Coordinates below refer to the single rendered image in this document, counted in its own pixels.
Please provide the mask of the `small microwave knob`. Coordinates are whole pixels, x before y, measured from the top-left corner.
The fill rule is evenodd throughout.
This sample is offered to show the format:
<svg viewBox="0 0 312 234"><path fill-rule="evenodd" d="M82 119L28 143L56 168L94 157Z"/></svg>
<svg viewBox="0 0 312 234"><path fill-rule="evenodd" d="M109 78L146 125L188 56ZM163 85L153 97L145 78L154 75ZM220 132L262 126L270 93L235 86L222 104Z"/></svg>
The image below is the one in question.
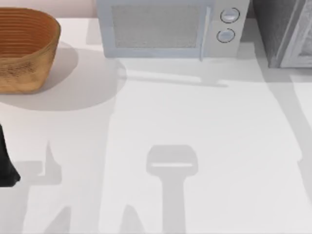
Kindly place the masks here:
<svg viewBox="0 0 312 234"><path fill-rule="evenodd" d="M233 29L227 28L225 30L219 31L216 38L221 43L229 43L235 38L235 31Z"/></svg>

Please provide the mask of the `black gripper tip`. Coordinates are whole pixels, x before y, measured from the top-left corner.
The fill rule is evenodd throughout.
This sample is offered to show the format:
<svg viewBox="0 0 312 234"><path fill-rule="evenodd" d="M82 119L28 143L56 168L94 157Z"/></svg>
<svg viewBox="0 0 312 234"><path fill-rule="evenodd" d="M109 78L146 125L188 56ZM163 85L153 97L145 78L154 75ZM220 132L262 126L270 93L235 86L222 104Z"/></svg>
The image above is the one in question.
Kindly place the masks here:
<svg viewBox="0 0 312 234"><path fill-rule="evenodd" d="M13 187L21 179L10 160L2 125L0 124L0 188Z"/></svg>

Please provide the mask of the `microwave oven door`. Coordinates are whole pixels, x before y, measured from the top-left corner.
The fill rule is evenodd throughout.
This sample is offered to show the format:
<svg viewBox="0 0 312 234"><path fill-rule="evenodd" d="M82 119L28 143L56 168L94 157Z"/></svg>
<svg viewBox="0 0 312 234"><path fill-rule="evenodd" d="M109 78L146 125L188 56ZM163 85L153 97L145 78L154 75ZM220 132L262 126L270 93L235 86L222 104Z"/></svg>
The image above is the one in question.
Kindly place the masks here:
<svg viewBox="0 0 312 234"><path fill-rule="evenodd" d="M199 58L213 0L96 0L107 58Z"/></svg>

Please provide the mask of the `pale microwave oven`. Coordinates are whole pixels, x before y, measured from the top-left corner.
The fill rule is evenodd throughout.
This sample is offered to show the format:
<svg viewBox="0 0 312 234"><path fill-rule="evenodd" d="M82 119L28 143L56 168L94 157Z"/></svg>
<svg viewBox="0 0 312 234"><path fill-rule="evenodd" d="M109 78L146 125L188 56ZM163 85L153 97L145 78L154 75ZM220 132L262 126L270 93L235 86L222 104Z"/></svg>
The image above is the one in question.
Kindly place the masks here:
<svg viewBox="0 0 312 234"><path fill-rule="evenodd" d="M215 3L208 25L208 33L205 42L204 58L231 58L235 57L240 45L242 31L246 20L250 0L213 0ZM234 23L224 23L220 19L222 10L237 8L240 18ZM219 31L227 28L235 31L235 38L229 43L221 43L216 36Z"/></svg>

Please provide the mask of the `large microwave knob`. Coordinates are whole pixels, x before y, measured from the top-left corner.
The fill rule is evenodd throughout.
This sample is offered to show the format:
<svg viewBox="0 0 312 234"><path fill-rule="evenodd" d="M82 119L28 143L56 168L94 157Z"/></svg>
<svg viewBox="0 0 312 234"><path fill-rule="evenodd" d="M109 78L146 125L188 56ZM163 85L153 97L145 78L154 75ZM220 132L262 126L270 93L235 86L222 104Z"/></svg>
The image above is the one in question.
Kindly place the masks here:
<svg viewBox="0 0 312 234"><path fill-rule="evenodd" d="M222 10L220 19L224 23L234 23L240 18L240 11L237 8L226 8Z"/></svg>

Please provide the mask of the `grey cabinet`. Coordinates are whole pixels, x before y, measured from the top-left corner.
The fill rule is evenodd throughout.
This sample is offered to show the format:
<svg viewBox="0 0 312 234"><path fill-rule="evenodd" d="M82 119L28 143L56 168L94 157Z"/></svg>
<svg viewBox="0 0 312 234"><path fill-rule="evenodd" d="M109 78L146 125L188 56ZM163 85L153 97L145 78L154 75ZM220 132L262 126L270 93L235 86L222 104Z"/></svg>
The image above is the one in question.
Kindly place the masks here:
<svg viewBox="0 0 312 234"><path fill-rule="evenodd" d="M312 0L253 0L270 68L312 68Z"/></svg>

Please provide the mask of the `brown woven basket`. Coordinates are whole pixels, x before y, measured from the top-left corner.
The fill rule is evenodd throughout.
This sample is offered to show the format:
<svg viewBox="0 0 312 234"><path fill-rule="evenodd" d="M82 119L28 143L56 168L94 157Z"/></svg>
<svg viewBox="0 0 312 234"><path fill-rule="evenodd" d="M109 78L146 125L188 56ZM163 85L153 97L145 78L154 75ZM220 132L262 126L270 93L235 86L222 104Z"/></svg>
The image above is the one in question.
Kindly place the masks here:
<svg viewBox="0 0 312 234"><path fill-rule="evenodd" d="M35 9L0 7L0 94L27 94L46 82L61 34L59 22Z"/></svg>

